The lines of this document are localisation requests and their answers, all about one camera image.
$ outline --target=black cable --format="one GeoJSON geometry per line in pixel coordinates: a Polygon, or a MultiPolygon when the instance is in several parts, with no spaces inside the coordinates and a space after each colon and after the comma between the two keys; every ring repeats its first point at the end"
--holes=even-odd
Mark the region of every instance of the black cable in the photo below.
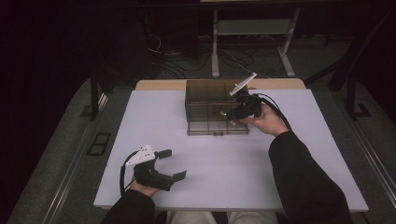
{"type": "Polygon", "coordinates": [[[236,62],[234,59],[230,60],[230,59],[228,59],[227,57],[224,57],[224,52],[219,51],[219,52],[218,52],[218,55],[219,55],[219,58],[220,58],[225,64],[227,64],[228,66],[230,66],[230,67],[232,67],[232,68],[242,69],[242,68],[241,68],[242,64],[240,64],[240,66],[234,66],[233,64],[230,64],[229,62],[227,62],[226,60],[229,60],[229,61],[231,61],[231,62],[233,62],[233,63],[238,63],[238,62],[236,62]]]}
{"type": "Polygon", "coordinates": [[[181,71],[181,70],[179,70],[179,69],[175,68],[174,66],[169,65],[169,64],[167,64],[167,63],[163,63],[163,65],[169,67],[169,68],[163,67],[163,69],[166,69],[166,70],[168,70],[169,72],[172,72],[171,69],[174,69],[175,71],[179,72],[183,78],[187,79],[187,77],[186,77],[186,75],[184,74],[183,71],[181,71]]]}
{"type": "Polygon", "coordinates": [[[257,93],[256,95],[254,95],[254,94],[246,95],[245,97],[253,97],[256,99],[260,99],[263,103],[265,103],[266,105],[269,105],[271,107],[271,109],[273,109],[275,111],[275,113],[282,119],[282,121],[283,121],[283,123],[285,123],[286,127],[290,131],[292,131],[288,119],[286,119],[285,115],[282,113],[282,111],[280,110],[279,106],[276,104],[274,99],[272,99],[271,97],[269,97],[268,95],[263,94],[263,93],[257,93]],[[259,95],[263,95],[263,96],[267,97],[268,99],[270,99],[272,101],[272,103],[265,98],[259,97],[259,95]]]}
{"type": "Polygon", "coordinates": [[[126,190],[129,188],[129,186],[131,186],[132,183],[134,183],[135,180],[136,180],[136,178],[134,178],[134,179],[125,187],[124,191],[126,191],[126,190]]]}
{"type": "Polygon", "coordinates": [[[168,61],[169,63],[174,64],[176,67],[180,68],[180,69],[183,70],[184,72],[198,72],[198,71],[201,71],[202,69],[205,68],[205,66],[206,66],[206,64],[207,64],[207,61],[208,61],[208,59],[209,59],[209,56],[210,56],[210,53],[208,53],[208,54],[206,55],[205,60],[204,60],[204,63],[203,63],[201,66],[199,66],[198,68],[194,68],[194,69],[186,69],[186,68],[180,66],[179,64],[174,63],[174,62],[172,62],[172,61],[170,61],[170,60],[167,60],[167,61],[168,61]]]}
{"type": "Polygon", "coordinates": [[[249,65],[254,64],[253,55],[257,52],[258,49],[254,49],[254,50],[253,50],[253,53],[247,53],[245,50],[241,50],[241,49],[231,49],[231,50],[233,50],[233,51],[235,51],[235,52],[237,52],[237,53],[239,53],[239,54],[245,55],[246,57],[242,57],[242,58],[237,58],[237,57],[235,57],[235,59],[236,59],[237,61],[242,61],[242,62],[244,62],[245,66],[249,66],[249,65]]]}
{"type": "Polygon", "coordinates": [[[194,78],[192,78],[192,79],[201,79],[201,78],[204,78],[204,79],[212,79],[213,77],[194,77],[194,78]]]}
{"type": "Polygon", "coordinates": [[[169,72],[173,77],[175,77],[176,79],[180,79],[180,77],[174,72],[174,71],[172,71],[172,70],[170,70],[170,69],[168,69],[168,68],[166,68],[166,67],[163,67],[163,66],[161,66],[160,64],[157,64],[157,63],[151,63],[151,64],[154,64],[154,65],[156,65],[156,66],[159,66],[161,69],[163,69],[164,71],[165,71],[165,77],[166,77],[166,72],[169,72]]]}
{"type": "Polygon", "coordinates": [[[121,166],[121,168],[120,168],[120,194],[121,194],[121,196],[125,193],[124,177],[125,177],[125,166],[126,166],[126,163],[127,163],[128,160],[131,159],[132,156],[134,156],[137,152],[138,152],[138,151],[136,151],[136,152],[132,153],[131,155],[129,155],[129,156],[126,158],[124,164],[123,164],[123,165],[121,166]]]}
{"type": "MultiPolygon", "coordinates": [[[[221,49],[219,52],[225,52],[225,53],[228,54],[228,56],[230,56],[231,58],[233,58],[233,62],[239,65],[239,67],[235,67],[235,68],[239,68],[239,69],[242,68],[243,70],[249,72],[250,74],[255,73],[255,72],[253,72],[253,71],[248,70],[246,65],[244,66],[244,65],[242,65],[241,63],[239,63],[238,60],[235,59],[235,57],[234,57],[230,52],[228,52],[227,50],[221,49]]],[[[257,74],[257,76],[260,76],[260,77],[267,77],[267,78],[269,78],[268,76],[265,76],[265,75],[262,75],[262,74],[259,74],[259,73],[256,73],[256,74],[257,74]]]]}
{"type": "Polygon", "coordinates": [[[223,53],[225,53],[224,55],[226,55],[225,59],[227,59],[227,60],[229,60],[229,61],[231,61],[233,63],[237,63],[239,65],[239,68],[240,68],[240,66],[242,66],[244,68],[248,67],[249,64],[247,62],[245,62],[244,60],[240,60],[238,58],[235,58],[230,52],[228,52],[225,49],[218,49],[218,55],[220,57],[222,56],[223,53]]]}
{"type": "MultiPolygon", "coordinates": [[[[210,52],[211,46],[207,46],[207,47],[203,47],[203,48],[199,48],[198,49],[198,54],[201,55],[203,53],[206,52],[210,52]]],[[[163,53],[163,56],[167,59],[167,60],[172,60],[172,61],[176,61],[176,62],[183,62],[183,61],[190,61],[190,60],[195,60],[195,57],[189,55],[186,52],[175,52],[175,53],[163,53]]]]}
{"type": "Polygon", "coordinates": [[[278,62],[276,66],[274,66],[274,68],[263,67],[262,69],[258,70],[258,73],[261,73],[263,70],[267,70],[270,73],[269,75],[274,75],[277,71],[279,71],[281,64],[282,64],[282,59],[278,58],[278,62]]]}
{"type": "Polygon", "coordinates": [[[241,52],[241,50],[237,50],[237,49],[231,49],[231,50],[235,51],[236,53],[246,55],[246,57],[242,57],[242,58],[238,58],[238,57],[234,56],[235,57],[235,61],[237,63],[241,63],[242,62],[245,67],[254,64],[253,56],[249,55],[248,53],[241,52]]]}
{"type": "MultiPolygon", "coordinates": [[[[220,41],[220,42],[219,42],[219,46],[220,46],[220,47],[225,47],[224,44],[223,44],[222,42],[224,42],[224,41],[220,41]]],[[[256,54],[257,51],[263,46],[264,41],[260,41],[260,45],[257,46],[257,47],[255,47],[255,49],[254,49],[253,52],[251,52],[251,53],[248,53],[248,52],[247,52],[246,50],[244,50],[244,49],[240,49],[240,48],[239,48],[240,46],[238,46],[238,44],[235,43],[235,41],[234,41],[233,39],[231,39],[230,42],[231,42],[231,44],[234,45],[234,47],[231,47],[231,50],[234,50],[234,51],[239,52],[239,53],[241,53],[241,54],[247,55],[247,57],[239,58],[239,59],[244,60],[244,59],[246,59],[246,58],[250,58],[251,60],[253,60],[252,63],[250,63],[250,64],[253,64],[253,62],[254,62],[253,56],[264,56],[264,57],[265,57],[265,56],[268,56],[268,55],[271,55],[271,54],[274,54],[274,53],[278,53],[278,50],[277,50],[277,48],[276,48],[276,50],[274,50],[274,51],[272,51],[272,52],[270,52],[270,53],[256,54]]]]}

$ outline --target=gray carpet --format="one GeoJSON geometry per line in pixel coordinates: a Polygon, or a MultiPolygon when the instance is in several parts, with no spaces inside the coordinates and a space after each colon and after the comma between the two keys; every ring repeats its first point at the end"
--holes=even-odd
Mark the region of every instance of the gray carpet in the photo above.
{"type": "MultiPolygon", "coordinates": [[[[274,53],[277,44],[276,40],[271,40],[260,45],[260,50],[247,50],[255,53],[252,64],[247,69],[268,77],[286,78],[280,60],[274,53]]],[[[335,62],[345,53],[349,45],[346,42],[331,43],[327,47],[323,44],[324,39],[321,37],[293,41],[289,58],[297,78],[310,77],[335,62]]],[[[227,51],[234,57],[243,57],[238,51],[232,49],[227,51]]],[[[219,60],[220,78],[250,76],[247,71],[238,68],[236,63],[230,63],[231,60],[229,57],[227,59],[226,55],[227,53],[223,54],[223,59],[219,60]]],[[[171,57],[168,62],[176,63],[184,70],[203,67],[199,71],[184,71],[186,77],[210,77],[210,60],[205,63],[205,56],[207,53],[203,53],[199,61],[171,57]]],[[[162,70],[158,78],[174,78],[173,76],[174,74],[162,70]]],[[[354,214],[354,221],[366,223],[364,216],[367,216],[369,223],[372,224],[394,223],[395,207],[362,152],[361,143],[350,123],[359,123],[393,179],[396,177],[394,162],[396,155],[392,152],[396,146],[396,127],[362,86],[358,87],[357,101],[364,104],[372,116],[350,121],[344,109],[345,90],[328,91],[326,85],[330,77],[324,77],[308,88],[313,91],[337,146],[369,205],[370,211],[365,215],[354,214]]],[[[80,116],[84,106],[90,103],[89,82],[81,87],[65,112],[8,223],[43,223],[43,220],[45,223],[100,222],[106,211],[92,204],[133,88],[133,86],[116,88],[108,95],[106,107],[99,113],[97,119],[91,122],[88,118],[80,116]],[[106,152],[101,157],[88,156],[85,153],[97,133],[111,133],[106,152]],[[75,175],[71,175],[72,181],[64,183],[64,176],[70,176],[69,168],[75,170],[75,175]],[[63,197],[60,197],[57,189],[67,189],[67,191],[63,197]],[[55,201],[59,202],[61,209],[51,210],[52,216],[46,217],[54,198],[58,199],[55,201]]]]}

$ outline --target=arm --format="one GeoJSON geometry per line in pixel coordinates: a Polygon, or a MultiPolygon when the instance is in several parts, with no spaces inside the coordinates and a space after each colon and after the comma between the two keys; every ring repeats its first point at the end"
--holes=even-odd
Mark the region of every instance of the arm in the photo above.
{"type": "Polygon", "coordinates": [[[155,204],[151,197],[158,191],[158,189],[145,187],[133,181],[130,189],[108,211],[101,223],[154,223],[155,204]]]}
{"type": "Polygon", "coordinates": [[[311,157],[308,148],[289,131],[276,113],[262,105],[259,118],[242,122],[276,139],[269,156],[286,216],[293,223],[352,223],[344,192],[311,157]]]}

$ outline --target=metal frame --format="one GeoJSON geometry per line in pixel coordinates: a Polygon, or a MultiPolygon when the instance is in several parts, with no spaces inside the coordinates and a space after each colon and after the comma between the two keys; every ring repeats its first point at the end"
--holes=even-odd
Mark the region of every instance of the metal frame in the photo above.
{"type": "MultiPolygon", "coordinates": [[[[245,33],[246,30],[238,30],[237,28],[233,29],[233,31],[228,30],[228,31],[223,31],[219,27],[219,21],[218,19],[218,11],[215,9],[214,10],[214,18],[213,18],[213,49],[212,49],[212,77],[218,78],[219,77],[219,57],[218,57],[218,35],[251,35],[252,32],[254,35],[256,34],[261,34],[261,35],[279,35],[279,34],[284,34],[285,36],[285,42],[283,43],[282,48],[278,49],[279,57],[280,60],[283,64],[283,67],[285,68],[286,74],[288,77],[295,77],[295,73],[293,71],[293,68],[291,66],[291,63],[288,58],[288,49],[290,45],[290,41],[293,38],[293,33],[294,29],[297,24],[298,17],[300,15],[301,8],[297,7],[294,9],[293,16],[291,20],[263,20],[263,21],[258,21],[262,23],[267,23],[267,24],[274,24],[273,27],[277,27],[278,23],[283,23],[287,22],[289,24],[289,27],[287,28],[286,31],[281,31],[281,30],[271,30],[269,32],[266,32],[265,30],[258,30],[258,31],[249,31],[248,33],[245,33]]],[[[246,24],[247,21],[231,21],[234,23],[234,26],[237,27],[238,23],[243,23],[246,24]]]]}
{"type": "Polygon", "coordinates": [[[393,207],[396,208],[396,183],[390,176],[387,168],[379,159],[378,155],[375,153],[375,149],[370,144],[370,141],[367,139],[366,135],[364,134],[359,122],[355,118],[352,118],[350,115],[350,111],[347,111],[343,107],[344,101],[342,100],[341,94],[339,93],[335,97],[336,103],[339,106],[340,110],[343,113],[344,119],[347,120],[350,127],[352,128],[355,136],[359,140],[361,144],[361,151],[366,157],[367,161],[370,163],[371,168],[373,169],[375,176],[378,178],[379,183],[383,187],[384,191],[388,195],[390,202],[392,203],[393,207]]]}

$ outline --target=hand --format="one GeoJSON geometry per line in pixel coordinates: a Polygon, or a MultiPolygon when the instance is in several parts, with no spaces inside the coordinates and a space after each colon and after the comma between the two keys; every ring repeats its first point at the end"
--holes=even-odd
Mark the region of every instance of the hand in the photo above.
{"type": "Polygon", "coordinates": [[[275,137],[289,130],[276,112],[266,104],[262,104],[262,114],[259,118],[244,118],[239,121],[254,125],[263,133],[268,133],[275,137]]]}
{"type": "Polygon", "coordinates": [[[130,189],[134,189],[134,190],[137,190],[143,194],[146,194],[150,198],[152,198],[152,196],[154,196],[155,193],[160,191],[159,189],[155,189],[152,187],[146,187],[146,186],[143,186],[143,185],[137,183],[137,180],[134,179],[134,176],[132,177],[132,180],[134,180],[134,181],[131,183],[130,189]]]}

